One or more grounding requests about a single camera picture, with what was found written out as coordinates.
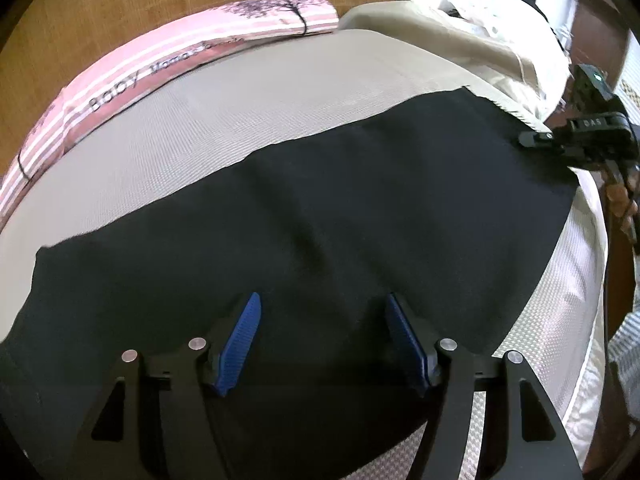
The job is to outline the person's right hand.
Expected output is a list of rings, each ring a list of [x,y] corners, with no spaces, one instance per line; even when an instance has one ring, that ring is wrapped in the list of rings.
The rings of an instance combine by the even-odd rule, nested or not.
[[[608,200],[608,211],[617,219],[620,230],[626,235],[631,245],[639,244],[639,166],[632,166],[627,172],[625,182],[617,181],[612,174],[605,171],[605,197]]]

